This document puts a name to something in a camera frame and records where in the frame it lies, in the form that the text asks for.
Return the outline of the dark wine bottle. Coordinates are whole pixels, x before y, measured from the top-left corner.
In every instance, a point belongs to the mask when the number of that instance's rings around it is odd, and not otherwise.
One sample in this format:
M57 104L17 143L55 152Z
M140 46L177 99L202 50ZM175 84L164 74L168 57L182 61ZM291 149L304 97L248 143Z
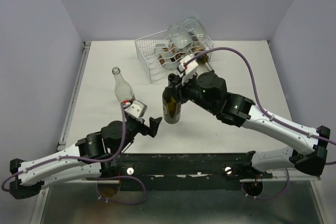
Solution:
M163 104L163 117L168 124L175 124L181 118L181 107L180 103L177 103L175 99L164 89L162 93L162 104Z

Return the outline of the green wine bottle brown label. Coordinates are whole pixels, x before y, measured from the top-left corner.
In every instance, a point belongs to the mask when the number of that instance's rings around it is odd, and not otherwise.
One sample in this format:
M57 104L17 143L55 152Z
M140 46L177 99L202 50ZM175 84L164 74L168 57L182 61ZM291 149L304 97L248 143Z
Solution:
M208 72L214 72L214 69L212 68L210 62L209 62L209 56L208 54L203 54L202 56L197 58L197 63L199 65L204 66L204 68L208 71Z

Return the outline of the clear bottle black cap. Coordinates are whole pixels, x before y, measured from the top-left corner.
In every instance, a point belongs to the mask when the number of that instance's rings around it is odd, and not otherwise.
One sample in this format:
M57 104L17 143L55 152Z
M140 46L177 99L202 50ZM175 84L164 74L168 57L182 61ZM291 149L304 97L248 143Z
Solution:
M184 54L181 53L180 51L173 52L173 55L171 57L171 62L172 63L178 63L183 56L184 56Z

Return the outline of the small bottle brown label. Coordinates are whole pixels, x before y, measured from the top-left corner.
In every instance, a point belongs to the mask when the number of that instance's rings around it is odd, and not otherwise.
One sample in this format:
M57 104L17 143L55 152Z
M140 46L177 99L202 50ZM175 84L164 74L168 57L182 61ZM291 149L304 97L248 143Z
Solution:
M156 44L153 51L164 69L173 70L177 67L178 61L175 59L174 53L164 44Z

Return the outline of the frosted clear tall bottle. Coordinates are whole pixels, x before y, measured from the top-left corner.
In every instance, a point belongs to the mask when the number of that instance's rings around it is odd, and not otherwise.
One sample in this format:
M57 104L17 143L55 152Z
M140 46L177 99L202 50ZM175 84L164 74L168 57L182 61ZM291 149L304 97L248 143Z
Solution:
M114 92L117 100L120 103L124 101L133 102L135 100L134 91L122 76L121 70L118 67L113 67L112 74L115 80Z

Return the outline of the clear bottle silver cap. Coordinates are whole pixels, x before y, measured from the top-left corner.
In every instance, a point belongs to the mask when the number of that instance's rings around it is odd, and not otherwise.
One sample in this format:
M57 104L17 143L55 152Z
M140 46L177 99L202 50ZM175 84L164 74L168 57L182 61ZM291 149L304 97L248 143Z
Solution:
M172 23L167 32L173 44L177 49L184 53L189 53L193 42L191 37L188 35L182 23L174 22Z

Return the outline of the clear round bottle back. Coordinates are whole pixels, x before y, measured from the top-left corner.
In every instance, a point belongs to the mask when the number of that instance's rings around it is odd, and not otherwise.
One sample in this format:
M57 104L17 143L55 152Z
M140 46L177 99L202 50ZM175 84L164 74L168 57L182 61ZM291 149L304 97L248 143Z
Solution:
M205 28L196 17L188 17L183 26L191 37L194 46L202 47L205 50L211 49L211 43Z

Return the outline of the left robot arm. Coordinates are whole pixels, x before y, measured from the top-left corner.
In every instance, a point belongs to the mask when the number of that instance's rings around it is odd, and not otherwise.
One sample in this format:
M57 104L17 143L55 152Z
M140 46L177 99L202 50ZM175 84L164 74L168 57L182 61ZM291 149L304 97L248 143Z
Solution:
M54 183L81 178L112 179L120 174L115 159L137 134L155 137L161 121L161 117L150 118L150 124L145 125L125 115L122 121L113 121L60 152L30 162L13 159L6 191L15 199L26 199Z

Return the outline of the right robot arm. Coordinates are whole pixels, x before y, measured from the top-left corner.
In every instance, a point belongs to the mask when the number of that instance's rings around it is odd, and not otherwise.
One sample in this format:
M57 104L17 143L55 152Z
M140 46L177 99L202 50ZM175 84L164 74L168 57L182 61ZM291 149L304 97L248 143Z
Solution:
M248 152L247 161L241 165L246 177L282 168L295 168L311 176L322 174L328 152L327 142L322 137L330 133L329 128L315 129L283 118L269 118L253 100L228 92L225 79L214 72L192 77L186 83L175 74L170 74L167 79L165 91L176 102L191 101L224 124L257 131L286 144L278 150Z

